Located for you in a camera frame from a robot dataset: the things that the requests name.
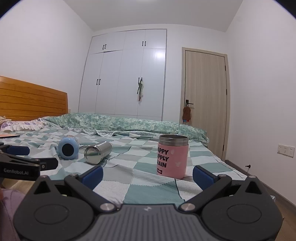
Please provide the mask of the stainless steel tumbler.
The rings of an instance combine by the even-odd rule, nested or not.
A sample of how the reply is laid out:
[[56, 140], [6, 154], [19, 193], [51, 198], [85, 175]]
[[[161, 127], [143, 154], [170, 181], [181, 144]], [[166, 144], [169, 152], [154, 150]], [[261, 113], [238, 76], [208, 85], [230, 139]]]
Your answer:
[[84, 151], [84, 158], [88, 164], [98, 165], [104, 158], [109, 156], [112, 145], [109, 142], [102, 142], [98, 145], [87, 146]]

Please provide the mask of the pink steel cup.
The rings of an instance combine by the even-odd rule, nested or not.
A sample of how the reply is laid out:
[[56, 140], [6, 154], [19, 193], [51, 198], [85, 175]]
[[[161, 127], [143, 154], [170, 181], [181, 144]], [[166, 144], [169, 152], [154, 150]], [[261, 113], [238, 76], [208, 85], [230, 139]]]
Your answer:
[[188, 151], [188, 137], [160, 135], [157, 152], [157, 174], [175, 179], [184, 178]]

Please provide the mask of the blue cartoon cup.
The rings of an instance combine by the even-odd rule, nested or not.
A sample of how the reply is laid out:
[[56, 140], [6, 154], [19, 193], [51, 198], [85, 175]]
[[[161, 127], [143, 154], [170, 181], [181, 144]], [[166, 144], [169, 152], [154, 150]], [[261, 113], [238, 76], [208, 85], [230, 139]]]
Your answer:
[[77, 139], [74, 136], [63, 137], [58, 144], [58, 154], [65, 160], [77, 159], [79, 154]]

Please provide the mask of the floral ruffled pillow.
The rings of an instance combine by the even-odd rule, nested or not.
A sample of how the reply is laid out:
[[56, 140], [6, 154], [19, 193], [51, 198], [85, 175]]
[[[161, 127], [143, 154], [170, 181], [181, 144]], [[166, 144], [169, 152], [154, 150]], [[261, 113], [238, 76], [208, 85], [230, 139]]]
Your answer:
[[2, 133], [11, 133], [16, 131], [38, 131], [45, 124], [41, 121], [5, 121], [1, 124]]

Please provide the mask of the green checkered bed blanket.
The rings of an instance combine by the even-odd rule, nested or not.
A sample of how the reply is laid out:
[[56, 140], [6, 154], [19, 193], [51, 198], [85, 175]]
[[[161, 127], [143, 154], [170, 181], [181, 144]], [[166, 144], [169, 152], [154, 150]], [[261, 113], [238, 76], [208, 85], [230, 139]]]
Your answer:
[[72, 173], [82, 174], [92, 168], [84, 159], [83, 149], [79, 150], [77, 159], [63, 160], [59, 157], [57, 147], [63, 137], [74, 136], [83, 146], [110, 142], [112, 152], [102, 163], [103, 180], [94, 191], [117, 206], [123, 203], [180, 205], [202, 191], [192, 178], [196, 165], [215, 175], [226, 174], [233, 180], [246, 179], [245, 174], [221, 161], [201, 142], [189, 142], [186, 174], [178, 180], [157, 175], [158, 143], [154, 140], [128, 135], [101, 137], [51, 127], [39, 131], [19, 131], [18, 135], [16, 138], [5, 138], [3, 142], [29, 147], [31, 158], [54, 157], [58, 160], [56, 169], [43, 172], [52, 180], [62, 180]]

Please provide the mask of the wooden headboard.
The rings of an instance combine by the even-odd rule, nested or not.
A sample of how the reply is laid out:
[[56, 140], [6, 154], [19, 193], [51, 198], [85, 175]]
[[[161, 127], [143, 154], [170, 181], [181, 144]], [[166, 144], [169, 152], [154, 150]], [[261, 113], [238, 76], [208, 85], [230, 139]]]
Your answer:
[[41, 85], [1, 77], [0, 112], [13, 121], [31, 121], [68, 113], [68, 95]]

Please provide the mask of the green floral duvet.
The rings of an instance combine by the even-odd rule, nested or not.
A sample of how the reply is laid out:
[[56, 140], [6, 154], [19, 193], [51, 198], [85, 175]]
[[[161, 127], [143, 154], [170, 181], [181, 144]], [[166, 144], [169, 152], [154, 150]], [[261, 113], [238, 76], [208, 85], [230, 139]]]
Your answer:
[[68, 113], [61, 116], [46, 116], [41, 120], [48, 126], [103, 137], [136, 135], [143, 138], [159, 138], [160, 135], [182, 135], [204, 145], [209, 143], [206, 131], [170, 121], [117, 118], [94, 113]]

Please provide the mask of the beige wooden door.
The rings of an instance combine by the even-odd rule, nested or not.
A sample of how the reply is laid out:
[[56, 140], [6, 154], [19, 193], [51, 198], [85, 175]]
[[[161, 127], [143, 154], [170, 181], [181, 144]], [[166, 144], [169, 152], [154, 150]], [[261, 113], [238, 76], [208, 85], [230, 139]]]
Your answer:
[[189, 125], [203, 129], [208, 149], [225, 160], [230, 123], [230, 77], [227, 54], [182, 48], [181, 108], [188, 99]]

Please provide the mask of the green hanging toy on wardrobe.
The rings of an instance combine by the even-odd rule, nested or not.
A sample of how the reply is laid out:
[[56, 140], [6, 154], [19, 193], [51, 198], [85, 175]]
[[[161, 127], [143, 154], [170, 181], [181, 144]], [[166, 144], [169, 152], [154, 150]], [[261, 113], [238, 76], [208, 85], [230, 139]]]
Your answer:
[[144, 88], [143, 80], [142, 80], [142, 78], [139, 78], [138, 79], [138, 89], [137, 89], [137, 100], [138, 100], [138, 102], [140, 102], [141, 99], [142, 99], [143, 88]]

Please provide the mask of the white wardrobe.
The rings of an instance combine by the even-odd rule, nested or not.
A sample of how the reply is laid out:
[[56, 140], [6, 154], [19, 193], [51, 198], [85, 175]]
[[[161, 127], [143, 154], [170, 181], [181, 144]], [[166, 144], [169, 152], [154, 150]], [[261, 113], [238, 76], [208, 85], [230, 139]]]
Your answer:
[[[165, 29], [113, 32], [92, 37], [78, 111], [160, 121], [166, 70]], [[138, 79], [144, 88], [137, 100]]]

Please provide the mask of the white wall socket panel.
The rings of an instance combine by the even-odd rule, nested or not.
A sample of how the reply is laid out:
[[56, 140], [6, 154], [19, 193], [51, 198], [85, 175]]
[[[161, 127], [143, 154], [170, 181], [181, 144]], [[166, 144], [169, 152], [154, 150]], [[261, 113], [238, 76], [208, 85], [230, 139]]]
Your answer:
[[277, 153], [293, 158], [295, 147], [278, 144]]

